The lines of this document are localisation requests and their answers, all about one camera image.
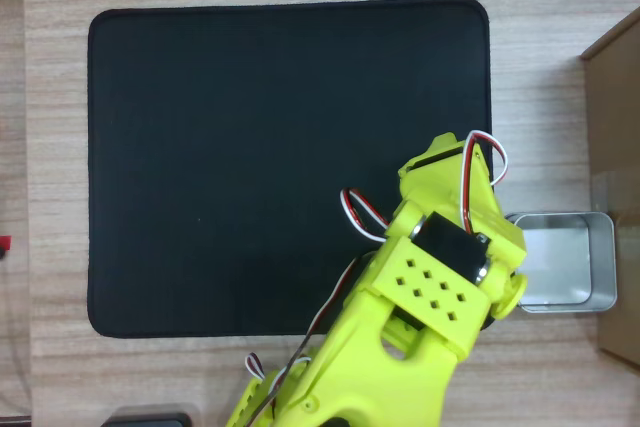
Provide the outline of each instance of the red object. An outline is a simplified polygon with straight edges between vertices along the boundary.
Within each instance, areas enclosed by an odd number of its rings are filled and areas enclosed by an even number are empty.
[[[11,236],[10,235],[0,235],[0,249],[2,250],[11,250]]]

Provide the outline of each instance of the black object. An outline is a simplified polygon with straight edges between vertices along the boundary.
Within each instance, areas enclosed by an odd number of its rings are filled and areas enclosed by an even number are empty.
[[[102,427],[191,427],[186,414],[126,416],[109,419]]]
[[[321,427],[349,427],[349,422],[344,419],[335,418],[329,419]]]
[[[415,164],[407,168],[407,172],[411,172],[412,170],[419,169],[420,167],[433,164],[434,162],[438,162],[440,160],[448,159],[449,157],[460,155],[462,154],[462,152],[464,152],[464,147],[456,147],[455,149],[447,150],[445,152],[440,152],[439,154],[432,155],[430,157],[427,157],[426,159],[417,161]]]
[[[491,314],[487,314],[487,317],[484,319],[484,323],[482,324],[482,329],[481,330],[485,330],[488,329],[489,327],[491,327],[493,325],[493,323],[496,321],[496,319],[494,319]]]
[[[487,263],[488,242],[478,240],[437,212],[425,221],[413,243],[472,284]]]
[[[424,324],[422,323],[422,321],[416,319],[413,315],[411,315],[406,310],[401,309],[400,307],[395,307],[393,309],[392,316],[397,317],[403,322],[409,324],[411,327],[413,327],[417,331],[421,331],[424,328]]]
[[[0,417],[0,427],[31,427],[31,416]]]
[[[409,158],[491,127],[473,0],[108,11],[88,65],[88,310],[115,337],[303,333],[376,248],[340,189],[391,216]]]

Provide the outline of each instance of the wood grain surface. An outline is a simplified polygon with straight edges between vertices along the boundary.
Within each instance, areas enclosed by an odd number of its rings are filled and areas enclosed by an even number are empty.
[[[98,426],[120,409],[145,406],[179,406],[196,426],[224,425],[249,380],[245,353],[258,352],[273,368],[299,340],[117,340],[92,330],[86,312],[91,20],[112,8],[321,1],[340,0],[25,0],[36,426]],[[588,209],[577,55],[640,0],[479,1],[490,18],[494,132],[512,162],[498,189],[505,210]],[[599,354],[594,339],[593,316],[519,312],[497,323],[456,372],[442,425],[640,425],[640,377]]]
[[[0,417],[31,411],[22,0],[0,0]]]

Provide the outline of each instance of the hole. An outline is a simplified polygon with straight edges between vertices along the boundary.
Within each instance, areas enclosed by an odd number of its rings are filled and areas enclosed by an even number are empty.
[[[389,320],[397,320],[399,322],[404,322],[405,324],[408,324],[410,327],[412,327],[418,332],[424,328],[424,324],[422,322],[420,322],[414,316],[412,316],[408,312],[405,312],[404,310],[402,310],[400,307],[397,307],[397,306],[393,309],[393,313],[391,314],[391,317]]]
[[[390,357],[393,357],[394,359],[397,359],[397,360],[404,360],[404,358],[407,356],[407,354],[405,354],[402,350],[397,348],[387,339],[380,339],[380,340],[382,341],[382,348]]]

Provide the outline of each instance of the wooden table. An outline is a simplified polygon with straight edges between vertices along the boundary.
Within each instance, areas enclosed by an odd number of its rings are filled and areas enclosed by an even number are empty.
[[[255,350],[276,367],[299,340],[117,340],[91,328],[91,20],[111,8],[320,1],[338,0],[24,0],[36,426],[98,426],[125,407],[168,404],[186,410],[196,426],[223,425],[249,380],[245,353]],[[505,210],[588,209],[584,85],[576,56],[640,0],[479,1],[491,22],[494,132],[512,161],[498,189]],[[640,425],[640,377],[599,354],[594,337],[594,316],[520,312],[497,323],[455,374],[443,426]]]

